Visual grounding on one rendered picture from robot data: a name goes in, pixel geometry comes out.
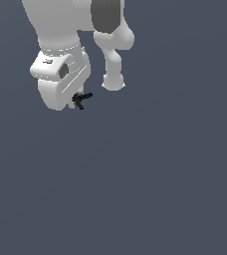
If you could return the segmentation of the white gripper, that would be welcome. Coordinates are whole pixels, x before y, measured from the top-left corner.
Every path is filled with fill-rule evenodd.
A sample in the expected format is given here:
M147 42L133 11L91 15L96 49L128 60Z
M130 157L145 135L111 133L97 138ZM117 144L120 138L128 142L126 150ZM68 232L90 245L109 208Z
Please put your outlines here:
M84 83L91 74L88 54L82 52L82 66L77 69L71 54L49 58L45 64L52 71L45 80L38 80L38 90L45 105L55 111L61 111L65 106L74 109L76 103L72 97L75 93L84 94Z

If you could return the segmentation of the small black clamp-shaped object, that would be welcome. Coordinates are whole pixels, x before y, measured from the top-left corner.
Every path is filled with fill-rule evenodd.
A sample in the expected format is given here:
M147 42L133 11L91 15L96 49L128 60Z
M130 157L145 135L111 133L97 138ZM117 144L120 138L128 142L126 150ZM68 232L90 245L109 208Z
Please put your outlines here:
M93 96L92 93L82 94L82 93L75 93L72 97L72 101L75 103L75 105L82 110L84 107L81 104L82 100L89 99Z

